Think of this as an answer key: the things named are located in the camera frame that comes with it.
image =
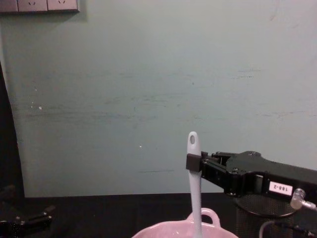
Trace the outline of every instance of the pink pot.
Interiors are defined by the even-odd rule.
[[[212,219],[212,224],[202,222],[204,238],[238,238],[233,233],[221,228],[220,220],[216,212],[208,208],[202,208],[202,215]],[[193,238],[194,218],[193,214],[184,221],[162,222],[145,228],[133,238]]]

